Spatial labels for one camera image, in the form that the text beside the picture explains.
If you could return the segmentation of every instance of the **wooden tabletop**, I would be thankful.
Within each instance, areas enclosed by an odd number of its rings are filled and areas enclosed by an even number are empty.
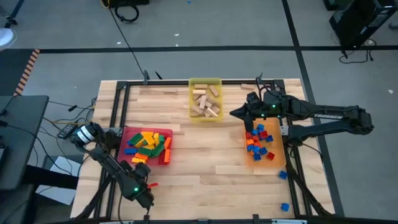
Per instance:
[[[299,79],[285,79],[287,94],[304,100]],[[109,126],[117,81],[102,81],[98,92],[93,121],[103,128]],[[119,99],[123,104],[124,90]],[[168,167],[150,167],[148,183],[158,182],[152,189],[155,205],[152,220],[181,219],[248,219],[293,218],[281,203],[291,205],[287,180],[279,179],[280,169],[252,167],[244,164],[243,122],[229,112],[243,105],[250,90],[240,85],[223,85],[224,118],[219,123],[192,123],[188,117],[188,86],[133,86],[130,89],[126,125],[130,127],[169,128],[174,132],[172,160]],[[116,124],[119,124],[118,110]],[[295,124],[311,125],[310,120]],[[318,148],[312,138],[306,144]],[[318,201],[334,212],[320,156],[299,147],[307,187]],[[98,188],[101,166],[88,158],[81,168],[71,217],[77,216]],[[304,206],[296,186],[300,212]],[[105,216],[108,190],[105,192],[101,216]],[[116,185],[112,219],[117,220],[119,186]],[[142,220],[144,210],[137,202],[122,200],[123,220]]]

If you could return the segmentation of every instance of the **yellow bin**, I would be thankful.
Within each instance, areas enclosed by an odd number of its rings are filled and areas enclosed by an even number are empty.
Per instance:
[[[213,93],[207,89],[206,93],[215,99],[216,101],[220,102],[220,112],[218,113],[218,118],[206,118],[204,116],[202,117],[195,117],[191,115],[191,106],[195,105],[195,102],[193,100],[193,93],[192,91],[195,89],[195,84],[208,84],[208,85],[214,85],[214,87],[217,89],[218,93],[220,94],[217,97],[214,97]],[[189,117],[191,118],[192,121],[196,122],[204,122],[204,121],[220,121],[223,119],[223,91],[222,91],[222,81],[220,78],[190,78],[189,79]]]

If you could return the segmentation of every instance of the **blue lego brick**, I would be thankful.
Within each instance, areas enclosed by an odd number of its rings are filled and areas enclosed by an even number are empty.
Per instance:
[[[284,211],[284,212],[288,212],[289,211],[289,207],[290,207],[289,204],[282,203],[282,206],[280,207],[280,209],[282,209],[282,211]]]
[[[259,152],[260,152],[260,154],[261,155],[265,155],[265,154],[267,154],[267,149],[265,148],[265,147],[262,147],[260,150],[259,150]]]
[[[285,171],[281,170],[279,172],[279,178],[286,180],[286,177],[287,177],[287,173]]]
[[[274,138],[272,137],[272,135],[268,135],[268,137],[266,138],[266,142],[272,142],[274,140]]]
[[[257,130],[264,130],[264,125],[262,124],[257,125]]]
[[[138,149],[125,149],[124,153],[127,155],[133,155],[135,153],[137,153]]]
[[[248,152],[250,152],[251,150],[253,150],[254,149],[254,146],[253,145],[248,145]]]
[[[259,153],[259,151],[260,151],[260,147],[254,146],[253,152],[254,153]]]
[[[253,136],[256,136],[256,135],[259,134],[259,131],[256,130],[256,129],[253,129],[253,131],[251,131],[251,134],[252,134]]]
[[[259,160],[261,160],[261,156],[260,156],[260,154],[258,154],[258,153],[254,153],[254,155],[253,155],[253,159],[254,159],[254,161],[259,161]]]

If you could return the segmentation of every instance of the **floor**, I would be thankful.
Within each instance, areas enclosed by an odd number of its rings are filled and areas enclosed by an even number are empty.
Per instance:
[[[0,0],[10,12],[17,2]],[[296,45],[285,14],[287,5]],[[366,108],[375,125],[371,134],[326,137],[337,190],[347,217],[398,220],[394,209],[398,201],[394,131],[398,125],[398,30],[387,27],[398,21],[398,13],[372,36],[378,45],[389,47],[374,50],[373,62],[345,65],[339,63],[341,52],[336,48],[316,48],[338,45],[328,23],[333,13],[321,0],[152,0],[139,10],[135,23],[118,24],[152,78],[155,71],[170,79],[254,78],[264,72],[264,78],[301,78],[308,100],[313,98],[318,104]],[[12,28],[19,37],[9,52],[42,52],[24,95],[48,95],[53,101],[86,107],[101,80],[142,78],[112,15],[98,1],[24,0],[16,19],[19,25]],[[295,52],[298,44],[313,48]],[[359,51],[349,59],[364,58]],[[73,118],[78,113],[67,109],[49,104],[45,116]],[[46,122],[42,126],[57,133]],[[44,134],[39,138],[50,155],[62,155],[54,138]],[[60,141],[60,145],[68,155],[79,154],[69,142]],[[39,162],[43,158],[39,148]],[[35,164],[34,155],[30,163]],[[51,208],[40,211],[38,223],[54,214]],[[59,219],[67,215],[64,209]]]

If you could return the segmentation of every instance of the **green lego brick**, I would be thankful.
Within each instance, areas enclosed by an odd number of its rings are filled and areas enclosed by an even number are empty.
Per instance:
[[[155,149],[152,150],[152,153],[150,154],[150,158],[157,157],[160,155],[160,153],[164,150],[164,145],[163,143],[160,143],[158,146],[156,146]]]
[[[142,138],[142,134],[138,133],[130,139],[130,142],[135,146]]]
[[[163,144],[165,142],[165,138],[164,138],[164,136],[162,134],[159,135],[159,142],[163,143]]]
[[[152,150],[150,150],[150,149],[146,149],[146,148],[144,148],[144,147],[140,147],[139,149],[138,149],[138,153],[139,154],[142,154],[142,155],[145,155],[145,156],[150,156],[150,153],[152,152]]]

